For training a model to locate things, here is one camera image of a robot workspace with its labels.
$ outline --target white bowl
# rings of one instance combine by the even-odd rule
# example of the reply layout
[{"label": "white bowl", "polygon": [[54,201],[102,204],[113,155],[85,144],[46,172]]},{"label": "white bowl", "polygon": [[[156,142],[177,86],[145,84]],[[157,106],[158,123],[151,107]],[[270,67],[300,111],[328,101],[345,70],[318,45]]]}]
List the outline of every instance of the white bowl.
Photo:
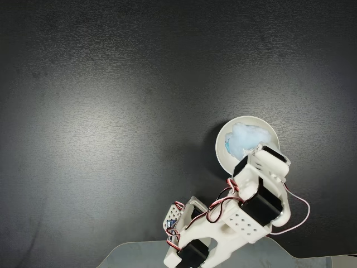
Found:
[{"label": "white bowl", "polygon": [[273,147],[275,146],[275,149],[280,150],[278,135],[275,133],[272,126],[269,125],[266,121],[255,116],[240,116],[232,119],[222,127],[216,140],[216,156],[218,162],[230,175],[233,173],[235,166],[237,166],[240,161],[227,152],[225,147],[225,135],[229,132],[232,132],[232,126],[236,123],[254,125],[266,129],[272,135],[272,141],[269,145]]}]

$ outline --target robotic arm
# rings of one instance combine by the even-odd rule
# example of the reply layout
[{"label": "robotic arm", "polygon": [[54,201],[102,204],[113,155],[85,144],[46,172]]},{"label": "robotic arm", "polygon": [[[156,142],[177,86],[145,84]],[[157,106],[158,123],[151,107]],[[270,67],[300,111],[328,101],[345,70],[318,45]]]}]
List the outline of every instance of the robotic arm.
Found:
[{"label": "robotic arm", "polygon": [[[260,143],[235,167],[229,194],[207,208],[192,197],[173,204],[163,222],[171,246],[164,259],[169,268],[213,268],[247,243],[255,243],[290,218],[285,176],[290,161]],[[217,246],[208,251],[211,238]]]}]

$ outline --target transparent acrylic sheet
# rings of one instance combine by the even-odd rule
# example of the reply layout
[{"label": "transparent acrylic sheet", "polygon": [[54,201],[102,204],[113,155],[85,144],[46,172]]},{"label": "transparent acrylic sheet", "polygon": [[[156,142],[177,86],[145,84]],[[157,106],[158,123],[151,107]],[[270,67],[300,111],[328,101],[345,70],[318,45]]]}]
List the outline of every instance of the transparent acrylic sheet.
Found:
[{"label": "transparent acrylic sheet", "polygon": [[[167,268],[166,241],[133,242],[116,247],[97,268]],[[332,268],[331,257],[296,259],[270,238],[247,244],[217,268]]]}]

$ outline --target black table surface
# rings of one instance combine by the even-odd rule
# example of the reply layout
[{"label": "black table surface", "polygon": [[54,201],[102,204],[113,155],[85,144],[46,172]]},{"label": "black table surface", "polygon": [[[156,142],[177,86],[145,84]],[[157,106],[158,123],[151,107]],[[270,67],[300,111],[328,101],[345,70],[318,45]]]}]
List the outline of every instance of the black table surface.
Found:
[{"label": "black table surface", "polygon": [[226,186],[215,139],[243,115],[273,126],[311,204],[273,239],[357,252],[356,1],[0,3],[0,267],[164,240],[173,201]]}]

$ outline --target cotton ball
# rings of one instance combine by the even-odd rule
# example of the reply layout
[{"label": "cotton ball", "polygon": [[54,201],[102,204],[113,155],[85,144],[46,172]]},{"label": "cotton ball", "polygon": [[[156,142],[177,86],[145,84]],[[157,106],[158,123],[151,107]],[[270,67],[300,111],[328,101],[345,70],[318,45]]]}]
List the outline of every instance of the cotton ball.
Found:
[{"label": "cotton ball", "polygon": [[231,156],[239,161],[244,157],[244,150],[251,150],[258,146],[260,142],[269,143],[272,135],[269,131],[252,125],[236,123],[232,127],[232,132],[225,135],[225,147]]}]

